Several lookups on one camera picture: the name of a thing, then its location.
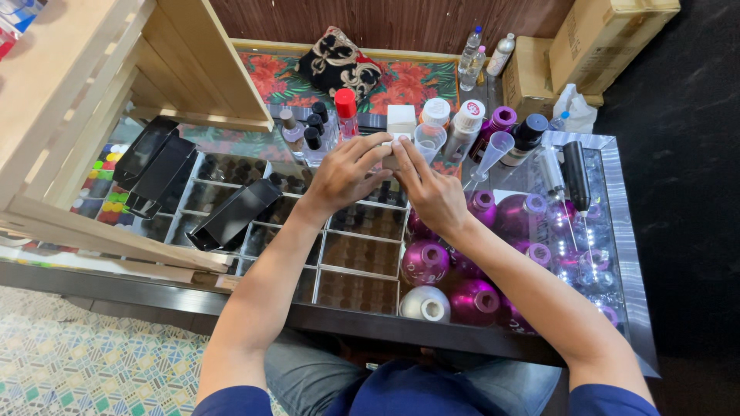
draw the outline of glass top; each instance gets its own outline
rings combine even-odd
[[[179,128],[181,137],[198,145],[198,158],[177,209],[159,212],[150,220],[125,210],[127,193],[107,174],[113,165],[106,162],[115,163],[125,145],[141,132],[141,127],[133,120],[122,118],[110,137],[111,146],[106,146],[90,171],[84,185],[87,191],[75,201],[73,211],[166,244],[195,249],[185,238],[186,231],[192,230],[243,184],[248,185],[259,177],[274,179],[284,195],[249,225],[244,243],[227,253],[229,271],[225,275],[197,272],[189,281],[204,289],[233,289],[276,236],[295,202],[310,186],[315,169],[306,167],[291,154],[280,134],[279,120],[270,133],[189,125]],[[204,169],[208,154],[212,155],[211,160],[217,161],[220,173]],[[492,221],[491,227],[507,242],[539,258],[554,274],[553,278],[581,292],[627,336],[628,322],[599,151],[585,150],[593,201],[585,221],[574,215],[573,209],[565,207],[563,201],[547,197],[534,159],[531,155],[514,171],[494,167],[488,180],[468,194],[471,205],[478,204],[481,221]],[[246,162],[256,167],[258,161],[265,161],[263,169],[237,172],[237,166],[242,167]],[[462,167],[449,164],[440,154],[431,165],[443,174],[461,177],[463,184],[468,182],[473,166],[468,158]],[[532,214],[523,208],[532,199],[545,206],[544,212]],[[493,212],[496,206],[498,214]],[[504,212],[502,206],[514,208]],[[512,229],[493,225],[497,221],[503,221],[501,224],[518,221],[521,226]],[[76,251],[32,242],[15,259],[29,262],[34,254],[43,254],[45,250]],[[117,258],[86,250],[80,250],[79,254]],[[395,180],[383,182],[367,198],[335,213],[327,221],[306,260],[293,301],[536,334],[474,264],[444,241],[425,234]]]

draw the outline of glass display counter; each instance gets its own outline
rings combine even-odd
[[[273,116],[285,108],[268,107]],[[291,110],[300,120],[309,114],[309,109],[291,107]],[[385,127],[385,117],[362,114],[360,125],[363,132],[380,131]],[[107,147],[101,161],[115,163],[117,152],[112,150],[120,152],[125,147],[122,139],[132,141],[137,134],[137,127],[120,124],[112,137],[120,144],[116,144],[116,149],[112,149],[113,144]],[[109,170],[105,167],[110,164],[96,165],[91,170],[89,183],[85,184],[87,191],[81,192],[73,209],[114,227],[195,249],[185,232],[198,225],[240,186],[268,178],[283,191],[283,196],[249,225],[241,246],[225,253],[231,262],[226,274],[193,272],[135,259],[105,258],[93,252],[72,254],[64,252],[64,247],[31,243],[23,249],[1,248],[0,256],[7,261],[0,264],[0,284],[218,315],[231,289],[270,244],[296,201],[311,186],[315,169],[292,160],[280,137],[279,124],[271,133],[247,133],[239,141],[231,141],[228,130],[212,128],[185,127],[182,134],[199,144],[200,152],[174,212],[160,212],[150,220],[127,214],[127,194],[108,178]],[[616,139],[563,132],[546,135],[556,147],[572,140],[584,145],[593,201],[585,221],[573,215],[574,209],[545,197],[547,192],[534,157],[513,172],[495,172],[494,168],[477,192],[491,190],[484,198],[492,198],[495,204],[522,199],[536,200],[542,205],[527,220],[530,226],[525,240],[529,245],[538,244],[535,255],[553,273],[553,278],[570,284],[599,307],[630,341],[644,373],[656,375],[656,356]],[[458,167],[442,162],[438,155],[432,166],[446,174],[460,175],[465,183],[470,163],[466,159]],[[364,200],[333,214],[317,235],[306,259],[287,325],[564,365],[549,344],[516,316],[515,310],[506,309],[505,298],[495,289],[492,298],[476,298],[475,291],[463,287],[471,277],[465,259],[444,241],[431,251],[417,249],[414,243],[420,240],[420,235],[411,232],[409,224],[408,199],[393,179],[381,183]],[[402,310],[403,301],[414,288],[412,276],[419,267],[414,262],[422,256],[442,267],[441,274],[433,273],[438,280],[435,286],[452,303],[451,313],[435,309],[439,307],[437,303],[427,303],[421,306],[427,308],[423,314],[433,318],[446,314],[445,318],[419,320],[402,316],[408,315]],[[91,266],[80,261],[88,258],[96,258]],[[102,266],[101,262],[106,261],[108,264]],[[495,313],[490,316],[494,318],[481,320],[462,311],[454,301],[459,296],[480,301],[476,314],[493,309]]]

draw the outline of dark floor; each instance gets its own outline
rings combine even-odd
[[[102,315],[136,318],[211,335],[218,317],[148,306],[65,297],[70,303]],[[739,363],[708,363],[659,357],[662,379],[647,379],[662,415],[740,415]],[[565,370],[543,416],[568,413],[568,370]]]

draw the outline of black bottle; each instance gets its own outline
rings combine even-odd
[[[542,114],[530,114],[522,123],[511,128],[514,148],[508,151],[500,162],[506,166],[519,166],[542,141],[542,134],[548,129],[547,118]]]

